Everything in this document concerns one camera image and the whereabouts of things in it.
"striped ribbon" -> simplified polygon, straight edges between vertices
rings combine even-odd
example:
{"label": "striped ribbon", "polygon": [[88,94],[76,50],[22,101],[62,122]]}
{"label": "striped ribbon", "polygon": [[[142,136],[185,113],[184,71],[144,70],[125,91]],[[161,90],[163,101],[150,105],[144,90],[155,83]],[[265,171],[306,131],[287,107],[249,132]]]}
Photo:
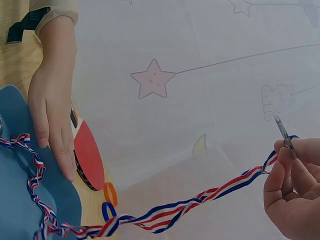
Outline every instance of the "striped ribbon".
{"label": "striped ribbon", "polygon": [[[298,137],[296,135],[290,136],[290,139],[293,138]],[[96,237],[110,237],[118,227],[123,224],[133,224],[151,233],[159,234],[171,228],[191,209],[208,201],[219,199],[233,191],[249,185],[258,176],[268,174],[266,168],[277,160],[276,151],[273,150],[262,166],[250,168],[223,186],[203,191],[186,201],[178,201],[153,207],[150,211],[140,217],[122,214],[110,218],[105,225],[76,227],[68,223],[62,223],[58,226],[58,221],[52,208],[42,202],[34,192],[34,189],[39,186],[39,181],[43,179],[46,168],[44,163],[40,161],[39,155],[27,146],[29,142],[30,135],[28,133],[23,133],[18,137],[12,136],[10,141],[0,138],[0,145],[4,147],[21,147],[33,154],[33,164],[37,168],[37,173],[27,181],[27,190],[29,191],[32,200],[44,212],[40,230],[34,234],[34,240],[46,240],[50,234],[57,234],[60,237],[65,237],[69,231],[73,232],[78,240],[85,240],[87,237],[93,239]]]}

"blue ring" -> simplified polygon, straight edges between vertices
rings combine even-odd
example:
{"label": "blue ring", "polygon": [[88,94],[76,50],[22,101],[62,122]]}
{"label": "blue ring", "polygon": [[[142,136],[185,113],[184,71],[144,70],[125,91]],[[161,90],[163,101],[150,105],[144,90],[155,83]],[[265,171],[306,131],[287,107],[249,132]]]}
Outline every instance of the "blue ring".
{"label": "blue ring", "polygon": [[106,222],[109,221],[109,219],[110,219],[109,216],[108,216],[108,208],[110,209],[111,214],[112,214],[113,217],[117,216],[116,209],[111,204],[111,202],[106,201],[106,202],[102,203],[102,206],[101,206],[102,215],[103,215],[104,221],[106,221]]}

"blue fabric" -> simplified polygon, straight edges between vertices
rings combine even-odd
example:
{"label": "blue fabric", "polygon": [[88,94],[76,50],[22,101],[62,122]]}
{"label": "blue fabric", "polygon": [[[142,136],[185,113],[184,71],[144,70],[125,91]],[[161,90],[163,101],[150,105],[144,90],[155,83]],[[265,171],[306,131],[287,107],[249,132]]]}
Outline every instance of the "blue fabric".
{"label": "blue fabric", "polygon": [[[3,137],[29,133],[29,146],[35,150],[46,166],[44,178],[35,192],[40,199],[51,206],[56,213],[58,223],[67,222],[81,225],[82,207],[79,195],[67,180],[57,164],[50,148],[40,148],[36,141],[33,121],[23,96],[14,86],[0,90],[0,115],[4,131]],[[43,213],[32,201],[27,191],[27,180],[36,173],[33,156],[21,148],[0,146],[0,224],[1,239],[31,240],[43,220]],[[57,235],[48,239],[60,240]],[[74,234],[68,234],[66,240],[75,240]]]}

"sleeve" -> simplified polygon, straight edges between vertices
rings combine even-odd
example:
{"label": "sleeve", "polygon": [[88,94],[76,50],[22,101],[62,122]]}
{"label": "sleeve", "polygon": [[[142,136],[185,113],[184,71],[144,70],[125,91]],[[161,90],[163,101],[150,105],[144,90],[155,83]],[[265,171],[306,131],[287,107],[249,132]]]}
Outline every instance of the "sleeve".
{"label": "sleeve", "polygon": [[78,22],[78,0],[30,0],[29,11],[36,11],[50,7],[50,11],[42,18],[35,29],[39,36],[41,29],[51,20],[59,16],[67,16],[73,20],[74,25]]}

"black strap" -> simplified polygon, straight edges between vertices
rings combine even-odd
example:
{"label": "black strap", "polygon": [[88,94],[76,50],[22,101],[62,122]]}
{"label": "black strap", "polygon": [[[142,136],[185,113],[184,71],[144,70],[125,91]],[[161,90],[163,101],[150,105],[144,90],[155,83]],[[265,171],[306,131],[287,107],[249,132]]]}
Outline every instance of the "black strap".
{"label": "black strap", "polygon": [[21,21],[14,23],[9,28],[6,43],[21,43],[24,30],[36,30],[40,21],[44,18],[44,16],[47,13],[50,12],[50,10],[51,7],[47,6],[35,11],[28,12]]}

